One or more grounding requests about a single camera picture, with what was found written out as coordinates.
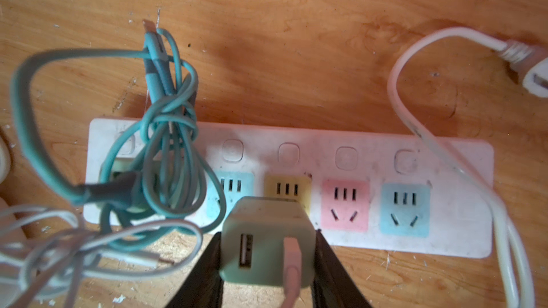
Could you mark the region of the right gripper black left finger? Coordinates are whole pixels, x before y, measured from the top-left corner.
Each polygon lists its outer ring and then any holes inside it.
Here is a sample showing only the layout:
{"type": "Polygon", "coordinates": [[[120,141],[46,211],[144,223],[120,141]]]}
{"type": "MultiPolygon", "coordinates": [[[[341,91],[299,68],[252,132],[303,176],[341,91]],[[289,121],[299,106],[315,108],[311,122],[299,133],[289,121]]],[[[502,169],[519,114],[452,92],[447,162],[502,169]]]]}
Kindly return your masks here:
{"type": "Polygon", "coordinates": [[[222,307],[224,281],[220,267],[221,232],[217,232],[166,307],[222,307]]]}

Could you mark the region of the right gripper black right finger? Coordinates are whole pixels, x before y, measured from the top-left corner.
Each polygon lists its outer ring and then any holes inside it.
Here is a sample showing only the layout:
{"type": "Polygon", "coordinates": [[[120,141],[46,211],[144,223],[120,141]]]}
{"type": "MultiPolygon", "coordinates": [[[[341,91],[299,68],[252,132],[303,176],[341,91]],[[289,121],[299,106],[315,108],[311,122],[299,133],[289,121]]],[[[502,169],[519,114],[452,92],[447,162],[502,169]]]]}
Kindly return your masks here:
{"type": "Polygon", "coordinates": [[[320,230],[316,231],[312,303],[319,307],[372,308],[320,230]]]}

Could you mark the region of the white multicolour power strip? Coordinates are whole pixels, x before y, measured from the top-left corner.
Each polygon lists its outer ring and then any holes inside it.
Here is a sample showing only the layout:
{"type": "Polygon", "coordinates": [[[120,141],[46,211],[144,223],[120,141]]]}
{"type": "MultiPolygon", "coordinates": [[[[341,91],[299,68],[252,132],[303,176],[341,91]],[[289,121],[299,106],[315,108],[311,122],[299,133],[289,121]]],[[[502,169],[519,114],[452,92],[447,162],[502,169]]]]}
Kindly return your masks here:
{"type": "Polygon", "coordinates": [[[295,200],[331,245],[486,258],[492,213],[480,191],[411,135],[97,118],[84,205],[104,228],[184,219],[221,231],[244,197],[295,200]],[[142,171],[140,212],[98,202],[116,158],[142,171]]]}

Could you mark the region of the white square socket cube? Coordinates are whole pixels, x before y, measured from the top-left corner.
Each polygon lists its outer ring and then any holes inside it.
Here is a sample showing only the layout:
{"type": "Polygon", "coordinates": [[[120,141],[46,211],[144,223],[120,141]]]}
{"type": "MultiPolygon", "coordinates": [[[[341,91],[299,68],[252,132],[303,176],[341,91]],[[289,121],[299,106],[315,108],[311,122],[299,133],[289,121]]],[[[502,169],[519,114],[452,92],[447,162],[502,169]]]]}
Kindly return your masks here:
{"type": "MultiPolygon", "coordinates": [[[[7,175],[11,169],[11,156],[7,147],[7,144],[4,142],[4,139],[1,137],[1,184],[6,180],[7,175]]],[[[1,211],[6,209],[8,206],[4,199],[1,198],[1,211]]],[[[10,218],[1,217],[1,231],[7,227],[10,218]]]]}

